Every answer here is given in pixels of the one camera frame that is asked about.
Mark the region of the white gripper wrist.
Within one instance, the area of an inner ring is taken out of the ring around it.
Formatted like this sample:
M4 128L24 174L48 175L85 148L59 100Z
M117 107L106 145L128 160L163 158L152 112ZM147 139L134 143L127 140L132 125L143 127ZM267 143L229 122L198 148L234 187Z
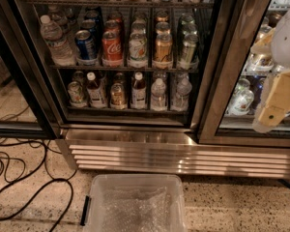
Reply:
M275 30L272 28L250 48L250 51L255 54L270 54ZM289 111L290 71L267 77L252 122L253 129L260 133L269 132L285 118L285 114Z

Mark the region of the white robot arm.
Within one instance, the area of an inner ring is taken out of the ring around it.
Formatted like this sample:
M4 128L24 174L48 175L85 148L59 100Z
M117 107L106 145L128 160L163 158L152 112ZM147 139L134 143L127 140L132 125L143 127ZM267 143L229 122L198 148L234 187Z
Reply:
M290 111L290 9L265 38L250 49L253 53L271 53L274 61L287 68L264 82L261 101L257 106L252 127L266 133L273 130Z

